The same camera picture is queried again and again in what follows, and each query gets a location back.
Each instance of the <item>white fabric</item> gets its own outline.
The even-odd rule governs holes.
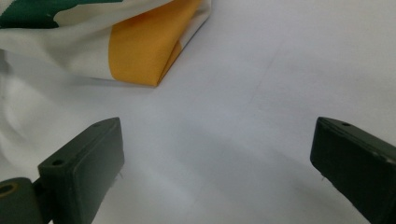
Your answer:
[[[189,27],[187,27],[185,33],[180,38],[180,44],[183,48],[189,43],[192,36],[195,34],[196,30],[198,30],[203,24],[203,22],[205,22],[209,17],[211,11],[211,5],[212,5],[211,0],[202,1],[201,5],[199,6],[194,16],[192,17]]]
[[[169,2],[124,0],[74,7],[55,16],[61,25],[57,29],[0,30],[0,49],[57,65],[73,75],[113,79],[107,58],[112,25]],[[85,13],[78,13],[81,8]]]
[[[7,53],[0,179],[37,178],[40,161],[90,124],[119,116],[123,178],[94,224],[367,224],[309,153],[318,116],[396,145],[394,8],[214,1],[155,89],[73,77]]]

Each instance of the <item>fabric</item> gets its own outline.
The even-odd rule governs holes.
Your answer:
[[[0,49],[79,76],[157,86],[210,7],[211,0],[3,0]]]
[[[396,146],[395,8],[213,1],[157,88],[0,51],[0,179],[37,180],[54,151],[120,117],[125,165],[92,224],[369,224],[309,155],[319,116]]]

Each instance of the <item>dark green plastic part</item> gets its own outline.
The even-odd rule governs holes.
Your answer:
[[[0,188],[0,223],[90,224],[123,164],[120,119],[97,122],[39,164],[33,185],[26,178],[0,183],[18,186]]]
[[[343,121],[318,118],[311,161],[371,223],[396,223],[396,147]]]
[[[32,182],[13,178],[0,183],[0,223],[43,223]]]

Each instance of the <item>yellow fabric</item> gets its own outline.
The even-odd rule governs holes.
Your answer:
[[[201,0],[174,0],[113,26],[108,45],[111,75],[157,86],[181,52],[179,38]]]

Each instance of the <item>green pattern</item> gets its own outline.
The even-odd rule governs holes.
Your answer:
[[[115,2],[122,0],[15,0],[0,16],[0,28],[56,28],[59,25],[53,18],[60,11],[83,4]]]

